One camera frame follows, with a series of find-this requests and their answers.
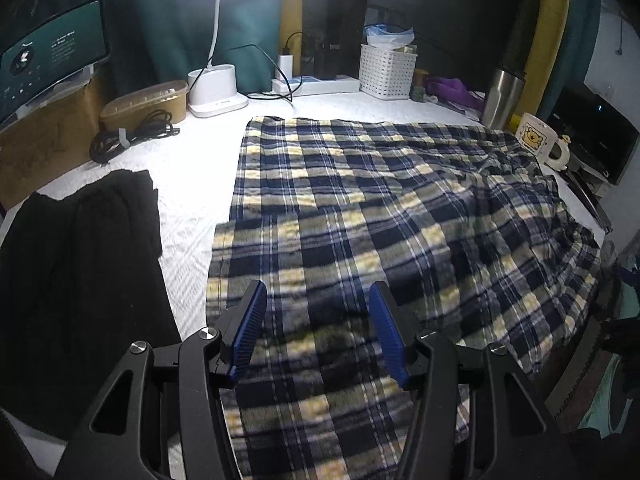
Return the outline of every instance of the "white power strip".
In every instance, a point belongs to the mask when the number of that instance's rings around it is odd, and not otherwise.
[[[288,95],[289,88],[284,81],[272,79],[273,93],[278,95]],[[302,76],[302,86],[296,90],[300,84],[300,78],[294,77],[289,79],[289,85],[295,90],[293,97],[303,95],[318,94],[344,94],[360,91],[360,81],[346,75],[339,75],[336,79],[323,81],[310,75]]]

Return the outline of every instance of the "white table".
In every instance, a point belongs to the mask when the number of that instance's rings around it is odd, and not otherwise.
[[[216,225],[228,221],[242,136],[246,124],[255,116],[478,124],[438,105],[408,100],[380,101],[362,92],[297,97],[293,104],[284,100],[252,100],[242,110],[209,119],[198,119],[188,114],[178,124],[178,136],[133,146],[105,166],[92,162],[83,164],[41,188],[40,193],[62,199],[113,170],[149,170],[159,190],[162,274],[183,339],[206,325],[205,291],[211,244]],[[545,168],[545,173],[554,172]],[[556,180],[569,212],[590,228],[598,243],[602,244],[604,231],[562,178],[556,175]],[[20,204],[8,211],[0,226],[0,244],[19,207]],[[22,436],[29,435],[27,444],[36,462],[52,472],[63,447],[54,449],[49,446],[44,450],[38,446],[38,436],[33,431],[18,429]]]

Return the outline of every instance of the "lamp light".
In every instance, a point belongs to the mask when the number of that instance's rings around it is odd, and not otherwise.
[[[189,109],[196,117],[215,115],[239,110],[249,103],[249,99],[238,93],[236,87],[236,67],[231,64],[213,66],[213,52],[218,40],[220,21],[220,0],[215,0],[213,17],[213,38],[207,65],[204,69],[193,70],[188,74]]]

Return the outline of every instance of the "woven plastic basket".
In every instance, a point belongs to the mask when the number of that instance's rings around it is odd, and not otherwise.
[[[383,101],[408,99],[417,57],[364,44],[360,54],[360,89]]]

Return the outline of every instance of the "plaid fabric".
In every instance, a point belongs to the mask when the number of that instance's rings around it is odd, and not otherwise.
[[[367,313],[385,280],[422,326],[535,372],[582,322],[598,247],[510,134],[437,124],[249,123],[216,229],[207,322],[268,290],[247,377],[223,397],[244,476],[392,478],[412,414]],[[460,389],[458,439],[468,393]]]

